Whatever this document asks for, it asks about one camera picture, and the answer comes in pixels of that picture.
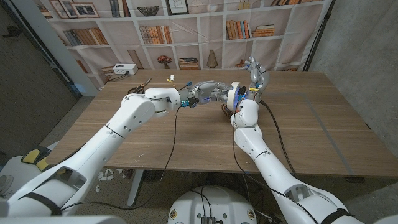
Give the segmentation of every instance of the gray wall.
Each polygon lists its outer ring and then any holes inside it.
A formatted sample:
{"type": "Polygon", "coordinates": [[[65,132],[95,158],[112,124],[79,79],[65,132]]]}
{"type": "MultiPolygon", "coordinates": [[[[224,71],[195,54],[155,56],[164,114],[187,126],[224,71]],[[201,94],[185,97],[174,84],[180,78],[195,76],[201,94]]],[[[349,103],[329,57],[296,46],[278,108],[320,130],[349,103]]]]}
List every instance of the gray wall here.
{"type": "Polygon", "coordinates": [[[321,71],[398,157],[398,1],[337,0],[311,71],[321,71]]]}

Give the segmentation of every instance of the blue component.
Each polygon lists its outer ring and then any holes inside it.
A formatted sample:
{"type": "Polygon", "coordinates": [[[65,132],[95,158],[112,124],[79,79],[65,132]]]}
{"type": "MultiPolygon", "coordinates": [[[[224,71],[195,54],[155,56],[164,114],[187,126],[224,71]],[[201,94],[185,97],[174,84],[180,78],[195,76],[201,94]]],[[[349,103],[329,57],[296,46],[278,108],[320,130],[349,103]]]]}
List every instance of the blue component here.
{"type": "Polygon", "coordinates": [[[181,101],[181,107],[187,107],[188,106],[188,100],[187,101],[181,101]]]}

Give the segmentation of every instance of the black cable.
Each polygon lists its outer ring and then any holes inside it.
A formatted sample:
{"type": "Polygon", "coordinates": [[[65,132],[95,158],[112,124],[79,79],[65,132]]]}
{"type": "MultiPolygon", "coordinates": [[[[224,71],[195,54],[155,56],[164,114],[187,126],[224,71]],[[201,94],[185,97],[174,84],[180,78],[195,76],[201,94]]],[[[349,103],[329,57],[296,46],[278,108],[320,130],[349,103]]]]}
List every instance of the black cable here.
{"type": "Polygon", "coordinates": [[[203,202],[203,187],[204,185],[201,186],[200,194],[201,194],[201,204],[203,205],[203,216],[206,217],[205,203],[203,202]]]}
{"type": "Polygon", "coordinates": [[[185,87],[187,87],[187,85],[185,85],[184,87],[178,89],[177,91],[180,91],[180,90],[184,89],[185,87]]]}
{"type": "Polygon", "coordinates": [[[255,181],[256,183],[260,184],[261,186],[263,186],[263,187],[269,189],[270,191],[275,192],[275,193],[277,193],[277,194],[279,194],[279,195],[281,195],[281,196],[283,196],[283,197],[289,199],[291,202],[295,203],[295,204],[298,205],[300,208],[302,208],[302,209],[312,218],[312,220],[313,220],[316,224],[319,224],[319,223],[317,222],[317,220],[311,215],[311,213],[310,213],[306,208],[303,207],[303,205],[297,203],[295,200],[291,199],[290,197],[286,196],[285,194],[280,193],[279,191],[274,190],[274,189],[270,188],[269,186],[267,186],[267,185],[261,183],[260,181],[256,180],[255,178],[253,178],[252,176],[250,176],[249,174],[247,174],[247,173],[242,169],[242,167],[241,167],[241,166],[239,165],[239,163],[238,163],[238,160],[236,159],[236,154],[235,154],[235,116],[234,116],[234,119],[233,119],[233,120],[234,120],[234,125],[232,125],[232,134],[233,134],[233,138],[232,138],[233,142],[232,142],[232,145],[233,145],[233,150],[234,150],[234,158],[235,158],[236,165],[238,165],[238,167],[239,167],[239,169],[242,171],[242,173],[243,173],[244,175],[246,175],[247,177],[249,177],[251,180],[253,180],[253,181],[255,181]]]}
{"type": "Polygon", "coordinates": [[[169,159],[167,159],[166,166],[165,166],[164,169],[163,169],[162,177],[160,178],[159,184],[157,185],[157,189],[154,191],[154,193],[149,197],[149,199],[148,199],[146,202],[144,202],[142,205],[137,206],[137,207],[134,207],[134,208],[119,207],[119,206],[112,205],[112,204],[110,204],[110,203],[105,203],[105,202],[77,202],[77,203],[73,203],[73,204],[71,204],[71,205],[68,205],[68,206],[66,206],[65,208],[62,208],[61,211],[64,211],[65,209],[68,209],[68,208],[73,207],[73,206],[75,206],[75,205],[83,205],[83,204],[98,204],[98,205],[106,205],[106,206],[113,207],[113,208],[117,208],[117,209],[120,209],[120,210],[135,210],[135,209],[138,209],[138,208],[143,207],[146,203],[148,203],[148,202],[152,199],[152,197],[154,197],[154,195],[155,195],[156,193],[159,192],[160,184],[162,183],[162,179],[163,179],[164,173],[165,173],[165,171],[166,171],[167,165],[169,164],[170,159],[171,159],[171,157],[172,157],[172,154],[173,154],[173,152],[174,152],[175,135],[176,135],[176,133],[177,133],[177,114],[178,114],[178,111],[180,110],[180,108],[181,108],[181,107],[179,107],[179,108],[177,109],[177,111],[175,112],[175,120],[174,120],[174,140],[173,140],[173,148],[172,148],[172,151],[171,151],[171,153],[170,153],[169,159]]]}
{"type": "Polygon", "coordinates": [[[207,199],[206,195],[201,194],[201,193],[199,193],[199,192],[197,192],[197,191],[194,191],[194,190],[190,190],[190,191],[191,191],[191,192],[195,192],[196,194],[200,194],[200,195],[202,196],[202,198],[204,197],[204,198],[207,200],[207,203],[209,204],[209,212],[210,212],[210,217],[211,217],[211,206],[210,206],[210,202],[209,202],[209,200],[207,199]]]}
{"type": "Polygon", "coordinates": [[[278,136],[279,136],[279,140],[280,140],[280,145],[282,146],[282,150],[283,150],[283,152],[284,152],[284,154],[285,154],[286,161],[287,161],[287,163],[289,164],[289,167],[290,167],[290,169],[291,169],[292,172],[293,172],[293,176],[296,177],[296,171],[294,170],[294,168],[293,168],[293,166],[292,166],[292,163],[290,163],[290,159],[289,159],[289,157],[287,156],[287,152],[286,152],[286,149],[285,149],[285,146],[284,146],[284,142],[282,141],[282,135],[280,134],[279,126],[278,126],[278,123],[276,122],[275,116],[274,116],[274,114],[272,113],[272,111],[271,111],[271,109],[269,108],[269,106],[266,104],[266,102],[264,102],[264,101],[261,100],[261,101],[260,101],[260,104],[261,104],[262,106],[265,106],[265,107],[267,108],[269,114],[271,115],[272,119],[274,120],[276,130],[278,131],[278,136]]]}

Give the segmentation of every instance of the robotic hand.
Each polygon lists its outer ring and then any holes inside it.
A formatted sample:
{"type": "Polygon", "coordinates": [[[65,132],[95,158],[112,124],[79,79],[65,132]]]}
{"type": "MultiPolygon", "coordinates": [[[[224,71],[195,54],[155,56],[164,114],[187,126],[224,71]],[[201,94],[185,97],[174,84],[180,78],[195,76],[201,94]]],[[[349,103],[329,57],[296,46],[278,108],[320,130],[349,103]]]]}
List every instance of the robotic hand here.
{"type": "Polygon", "coordinates": [[[269,83],[269,73],[254,57],[249,57],[249,61],[244,63],[246,64],[244,69],[250,72],[252,81],[246,99],[254,100],[258,103],[261,101],[261,94],[269,83]]]}
{"type": "Polygon", "coordinates": [[[181,96],[181,106],[196,107],[197,103],[207,104],[211,101],[226,102],[228,92],[233,86],[216,81],[199,82],[190,88],[178,91],[181,96]]]}

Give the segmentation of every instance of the black band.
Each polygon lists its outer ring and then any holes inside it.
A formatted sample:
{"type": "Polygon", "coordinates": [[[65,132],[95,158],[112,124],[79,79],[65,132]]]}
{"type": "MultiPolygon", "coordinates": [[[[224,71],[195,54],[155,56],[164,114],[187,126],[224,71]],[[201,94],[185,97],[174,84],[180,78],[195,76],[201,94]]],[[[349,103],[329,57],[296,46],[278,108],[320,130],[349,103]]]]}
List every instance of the black band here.
{"type": "Polygon", "coordinates": [[[50,199],[44,197],[43,195],[39,195],[37,193],[31,192],[31,193],[25,194],[25,196],[23,196],[21,198],[24,198],[24,197],[34,199],[34,200],[42,203],[43,205],[47,206],[47,208],[49,208],[51,210],[51,215],[62,215],[61,208],[58,207],[58,205],[55,204],[54,202],[52,202],[50,199]]]}
{"type": "Polygon", "coordinates": [[[321,224],[331,224],[334,221],[336,221],[336,219],[342,217],[342,216],[354,216],[352,214],[350,214],[349,212],[347,212],[347,210],[342,209],[342,208],[337,208],[337,211],[333,212],[332,214],[328,215],[322,222],[321,224]]]}

